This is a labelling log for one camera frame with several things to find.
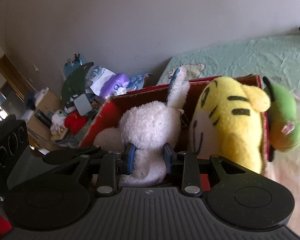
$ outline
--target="ribbed gray surface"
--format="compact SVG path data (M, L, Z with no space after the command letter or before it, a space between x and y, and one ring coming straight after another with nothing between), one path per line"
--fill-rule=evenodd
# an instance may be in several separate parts
M287 228L245 232L224 225L203 201L181 195L177 188L123 188L99 199L80 221L51 232L15 228L4 240L288 240L299 239Z

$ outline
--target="cardboard box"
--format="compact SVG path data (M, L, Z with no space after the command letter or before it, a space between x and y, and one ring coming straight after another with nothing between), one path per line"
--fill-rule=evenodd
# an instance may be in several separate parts
M197 79L190 81L190 90L187 95L186 104L183 108L185 115L191 121L197 101L206 85L216 77ZM248 75L236 78L242 84L258 86L261 88L261 79L258 75ZM168 94L168 85L155 87L146 87L141 90L128 92L126 95L110 98L100 109L98 115L92 122L89 130L79 144L79 147L91 146L96 135L102 130L110 127L117 127L121 116L134 106L152 102L154 100L166 102ZM263 173L265 170L266 160L268 158L268 125L266 113L261 115L263 120L264 136L260 147L261 154L264 156ZM176 151L187 150L187 128L183 129L179 136L179 142L175 148Z
M61 100L50 91L47 91L37 105L36 110L29 118L29 121L27 122L27 129L37 138L50 140L50 129L35 117L35 113L40 110L45 114L45 116L51 119L52 115L58 109L63 109Z

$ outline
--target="blue inner ear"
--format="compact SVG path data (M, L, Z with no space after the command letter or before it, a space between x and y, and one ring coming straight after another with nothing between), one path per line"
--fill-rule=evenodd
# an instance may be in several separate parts
M173 73L173 76L172 76L171 81L170 81L170 83L169 83L168 96L167 96L167 100L166 100L167 102L168 102L169 95L170 95L170 93L171 93L171 88L172 88L172 86L173 86L173 84L174 84L174 82L175 82L175 80L176 80L176 77L177 77L177 75L179 74L179 72L180 72L180 68L177 68L177 69L175 70L175 72Z

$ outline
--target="dark green cloth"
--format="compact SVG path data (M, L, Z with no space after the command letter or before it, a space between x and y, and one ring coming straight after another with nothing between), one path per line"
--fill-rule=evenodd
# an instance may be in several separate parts
M85 94L85 77L91 67L91 64L87 63L79 68L75 69L63 83L61 90L62 103L66 107L73 106L74 103L70 101L70 98L75 99L81 94Z

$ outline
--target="purple package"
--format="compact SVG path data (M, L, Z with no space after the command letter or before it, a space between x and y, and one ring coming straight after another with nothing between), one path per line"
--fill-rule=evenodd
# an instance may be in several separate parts
M113 75L103 84L100 91L100 97L106 99L107 96L113 95L114 90L117 90L119 87L126 88L129 83L130 79L124 73Z

